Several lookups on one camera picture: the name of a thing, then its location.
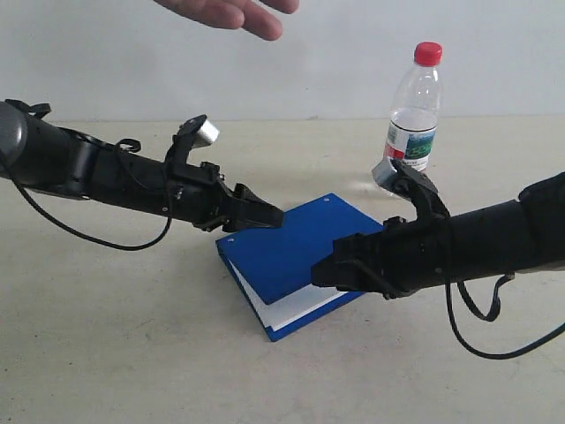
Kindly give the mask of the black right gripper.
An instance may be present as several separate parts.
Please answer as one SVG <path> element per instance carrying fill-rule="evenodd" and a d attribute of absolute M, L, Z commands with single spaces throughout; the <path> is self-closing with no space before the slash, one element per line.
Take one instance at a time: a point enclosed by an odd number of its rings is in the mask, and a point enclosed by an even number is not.
<path fill-rule="evenodd" d="M 355 233 L 336 239 L 331 253 L 311 266 L 311 283 L 341 292 L 377 292 L 385 299 L 443 286 L 450 250 L 447 223 L 394 216 L 377 236 Z"/>

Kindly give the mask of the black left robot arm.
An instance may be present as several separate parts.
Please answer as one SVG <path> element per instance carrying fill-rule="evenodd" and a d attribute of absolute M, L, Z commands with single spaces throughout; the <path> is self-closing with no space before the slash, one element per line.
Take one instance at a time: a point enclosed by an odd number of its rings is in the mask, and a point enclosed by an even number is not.
<path fill-rule="evenodd" d="M 1 102 L 1 176 L 24 189 L 78 201 L 98 201 L 191 223 L 202 231 L 276 229 L 284 213 L 248 186 L 228 187 L 219 165 L 188 162 L 216 142 L 207 115 L 191 117 L 171 137 L 161 161 L 141 155 L 133 138 L 115 143 L 45 120 L 47 103 Z"/>

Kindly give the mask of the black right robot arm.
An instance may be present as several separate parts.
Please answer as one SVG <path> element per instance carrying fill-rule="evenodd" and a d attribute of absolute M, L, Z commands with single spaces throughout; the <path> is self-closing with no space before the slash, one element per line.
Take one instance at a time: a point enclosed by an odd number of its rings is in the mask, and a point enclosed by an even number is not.
<path fill-rule="evenodd" d="M 564 268 L 564 176 L 525 187 L 514 200 L 451 215 L 435 186 L 400 173 L 395 193 L 417 210 L 373 233 L 334 240 L 311 268 L 311 282 L 342 292 L 377 292 L 387 299 L 490 276 Z"/>

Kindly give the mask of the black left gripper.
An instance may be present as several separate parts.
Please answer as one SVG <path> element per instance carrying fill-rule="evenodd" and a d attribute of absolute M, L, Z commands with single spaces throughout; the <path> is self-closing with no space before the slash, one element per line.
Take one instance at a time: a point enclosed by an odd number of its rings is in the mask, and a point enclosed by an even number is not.
<path fill-rule="evenodd" d="M 200 166 L 165 165 L 167 215 L 191 223 L 203 231 L 224 232 L 245 229 L 276 229 L 283 225 L 283 211 L 258 197 L 247 185 L 228 188 L 220 167 L 203 162 Z"/>

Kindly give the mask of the person's bare hand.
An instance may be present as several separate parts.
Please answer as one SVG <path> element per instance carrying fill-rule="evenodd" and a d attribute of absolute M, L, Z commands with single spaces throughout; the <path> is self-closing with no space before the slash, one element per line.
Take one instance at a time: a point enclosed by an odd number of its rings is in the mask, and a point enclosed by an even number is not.
<path fill-rule="evenodd" d="M 156 1 L 162 8 L 179 17 L 220 30 L 243 30 L 266 42 L 275 42 L 283 35 L 283 23 L 273 11 L 291 15 L 298 11 L 298 0 L 270 1 Z"/>

